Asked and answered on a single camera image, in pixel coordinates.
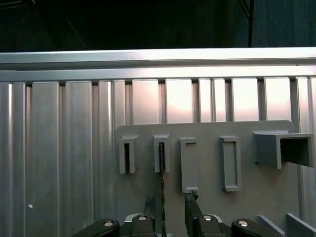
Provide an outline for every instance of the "vertical metal rib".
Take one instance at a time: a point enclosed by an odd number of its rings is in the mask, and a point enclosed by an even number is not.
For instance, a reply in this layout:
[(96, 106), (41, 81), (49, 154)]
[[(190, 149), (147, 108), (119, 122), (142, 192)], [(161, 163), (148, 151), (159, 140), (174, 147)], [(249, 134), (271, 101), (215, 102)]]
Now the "vertical metal rib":
[(99, 82), (98, 92), (98, 150), (99, 150), (99, 212), (100, 218), (114, 218), (115, 214), (115, 184), (113, 156), (113, 112), (112, 83)]
[(234, 121), (234, 97), (232, 80), (225, 80), (226, 121)]
[[(311, 132), (316, 134), (316, 78), (312, 77), (308, 79), (308, 100), (310, 111)], [(309, 168), (308, 172), (304, 171), (304, 184), (307, 186), (306, 201), (307, 208), (312, 207), (310, 212), (306, 212), (305, 220), (312, 226), (316, 226), (316, 193), (313, 190), (316, 189), (316, 172), (315, 169)]]
[(59, 178), (59, 235), (64, 236), (65, 230), (65, 211), (64, 203), (67, 203), (64, 200), (63, 189), (66, 185), (63, 183), (64, 178), (64, 158), (66, 157), (66, 87), (64, 85), (59, 85), (59, 168), (58, 168), (58, 178)]
[(93, 220), (91, 82), (66, 83), (65, 235)]
[(201, 122), (199, 83), (192, 83), (193, 122)]
[(100, 159), (99, 156), (99, 86), (92, 85), (92, 198), (93, 222), (100, 219)]
[(166, 84), (159, 83), (159, 123), (167, 123)]
[[(113, 82), (113, 133), (114, 136), (115, 130), (125, 125), (125, 81), (114, 81)], [(116, 153), (116, 143), (113, 142), (113, 157), (117, 156)], [(117, 170), (118, 162), (115, 160), (113, 164), (113, 170)], [(115, 194), (115, 209), (114, 209), (114, 217), (117, 218), (117, 210), (118, 210), (118, 203), (117, 203), (117, 188), (114, 186), (114, 194)]]
[(133, 91), (132, 84), (125, 84), (125, 124), (133, 124)]
[(25, 109), (24, 83), (13, 86), (13, 229), (12, 236), (25, 236)]
[(291, 101), (291, 120), (295, 127), (295, 132), (300, 132), (300, 113), (298, 81), (296, 78), (290, 80), (290, 101)]
[(13, 212), (13, 117), (12, 85), (0, 84), (0, 232), (12, 236)]
[(32, 91), (32, 208), (28, 236), (59, 236), (59, 85), (38, 82)]
[(32, 180), (33, 180), (33, 166), (32, 166), (32, 87), (26, 87), (26, 142), (25, 142), (25, 236), (28, 237), (28, 232), (32, 231), (32, 220), (29, 218), (33, 209), (33, 192), (32, 192)]
[(267, 120), (266, 83), (264, 79), (258, 79), (258, 104), (259, 120)]

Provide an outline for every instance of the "dark ceiling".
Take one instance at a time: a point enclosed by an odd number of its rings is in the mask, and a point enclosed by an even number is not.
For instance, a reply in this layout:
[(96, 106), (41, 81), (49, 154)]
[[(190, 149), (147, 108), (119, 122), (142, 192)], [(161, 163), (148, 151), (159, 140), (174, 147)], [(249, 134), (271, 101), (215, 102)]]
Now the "dark ceiling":
[[(250, 0), (33, 1), (0, 0), (0, 52), (249, 46)], [(254, 2), (253, 47), (316, 46), (315, 0)]]

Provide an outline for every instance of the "aluminum panel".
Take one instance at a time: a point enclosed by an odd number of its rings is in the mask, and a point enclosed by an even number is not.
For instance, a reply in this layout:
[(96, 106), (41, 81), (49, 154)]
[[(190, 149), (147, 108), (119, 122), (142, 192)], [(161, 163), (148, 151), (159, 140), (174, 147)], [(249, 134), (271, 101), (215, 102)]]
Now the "aluminum panel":
[(259, 120), (257, 79), (232, 79), (234, 121)]
[(34, 83), (32, 88), (32, 198), (27, 200), (26, 235), (59, 236), (59, 85)]
[(192, 82), (166, 80), (167, 123), (193, 122)]
[(13, 86), (13, 228), (12, 236), (25, 230), (26, 86)]
[(133, 124), (159, 123), (158, 80), (132, 82)]
[(90, 82), (69, 82), (65, 98), (63, 155), (63, 234), (93, 222), (92, 89)]
[(290, 81), (289, 78), (266, 78), (267, 120), (290, 120)]
[(4, 236), (13, 229), (12, 102), (12, 84), (0, 83), (0, 232)]

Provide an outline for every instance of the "gray plastic holder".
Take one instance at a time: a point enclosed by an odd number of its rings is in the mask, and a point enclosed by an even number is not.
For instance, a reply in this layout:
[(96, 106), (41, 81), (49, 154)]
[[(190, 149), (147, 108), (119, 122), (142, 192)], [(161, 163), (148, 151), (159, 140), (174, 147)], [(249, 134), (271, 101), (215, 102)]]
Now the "gray plastic holder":
[(236, 136), (221, 136), (223, 189), (226, 192), (241, 190), (240, 140)]
[[(158, 169), (158, 156), (154, 158), (155, 153), (157, 154), (154, 140), (168, 134), (168, 137), (164, 137), (169, 145), (167, 150), (170, 162), (170, 172), (164, 175), (164, 208), (168, 233), (173, 233), (174, 236), (187, 235), (183, 221), (183, 192), (198, 188), (198, 203), (203, 212), (220, 216), (224, 223), (229, 224), (238, 218), (255, 221), (256, 216), (260, 214), (269, 217), (268, 223), (273, 223), (274, 227), (279, 227), (288, 234), (286, 214), (293, 213), (298, 216), (299, 205), (302, 205), (298, 198), (297, 165), (293, 161), (285, 162), (281, 163), (282, 169), (277, 170), (275, 167), (254, 162), (258, 160), (257, 135), (254, 133), (256, 131), (266, 131), (266, 134), (274, 131), (274, 135), (282, 135), (280, 131), (291, 134), (295, 128), (289, 121), (147, 124), (117, 128), (114, 137), (117, 219), (123, 222), (130, 213), (143, 211), (147, 195), (161, 195), (161, 179), (155, 173)], [(304, 138), (305, 135), (296, 134), (296, 138)], [(133, 175), (121, 175), (119, 168), (124, 156), (118, 157), (119, 150), (123, 150), (118, 144), (124, 144), (121, 138), (133, 136), (137, 137), (133, 141), (137, 145), (135, 149), (139, 169)], [(237, 163), (225, 165), (224, 160)], [(234, 174), (240, 174), (242, 183), (238, 181), (238, 175)], [(223, 184), (226, 184), (228, 190), (230, 187), (235, 188), (234, 186), (239, 189), (226, 192), (223, 190)], [(156, 227), (159, 229), (161, 212), (157, 211), (156, 215)]]
[(314, 167), (312, 134), (287, 131), (256, 131), (256, 162), (281, 169), (283, 162)]
[(198, 190), (198, 160), (195, 137), (180, 138), (182, 192)]
[(135, 173), (137, 164), (136, 139), (138, 136), (122, 136), (118, 141), (119, 173)]

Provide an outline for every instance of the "gray pegboard panel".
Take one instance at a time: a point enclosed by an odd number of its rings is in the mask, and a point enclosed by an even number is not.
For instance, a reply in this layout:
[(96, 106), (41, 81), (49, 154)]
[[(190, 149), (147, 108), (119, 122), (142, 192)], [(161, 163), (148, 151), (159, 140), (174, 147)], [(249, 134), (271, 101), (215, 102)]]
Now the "gray pegboard panel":
[[(160, 182), (159, 175), (155, 173), (154, 137), (169, 134), (170, 172), (165, 173), (164, 179), (167, 233), (176, 237), (186, 236), (185, 194), (182, 187), (184, 169), (181, 167), (181, 154), (186, 150), (185, 147), (181, 147), (183, 138), (194, 138), (196, 141), (189, 144), (185, 159), (189, 159), (188, 164), (196, 161), (196, 189), (199, 194), (197, 202), (203, 213), (218, 215), (228, 225), (237, 218), (255, 220), (256, 215), (264, 215), (277, 227), (286, 231), (286, 214), (293, 213), (299, 216), (296, 164), (285, 162), (282, 169), (276, 169), (255, 163), (257, 152), (254, 132), (276, 130), (292, 133), (294, 126), (289, 121), (251, 121), (119, 127), (115, 131), (116, 144), (122, 137), (138, 136), (135, 149), (139, 168), (134, 174), (120, 174), (119, 159), (115, 156), (118, 220), (122, 222), (127, 215), (142, 212), (146, 195), (159, 195)], [(237, 150), (240, 154), (236, 157), (227, 156), (226, 159), (231, 159), (235, 164), (230, 164), (226, 168), (223, 168), (221, 137), (238, 138)], [(229, 149), (228, 154), (233, 154), (232, 148)], [(232, 190), (233, 192), (227, 192), (223, 189), (223, 178), (228, 176), (229, 182), (234, 183), (234, 179), (229, 177), (229, 169), (233, 168), (235, 170), (231, 173), (238, 173), (240, 177), (235, 181), (240, 186)]]

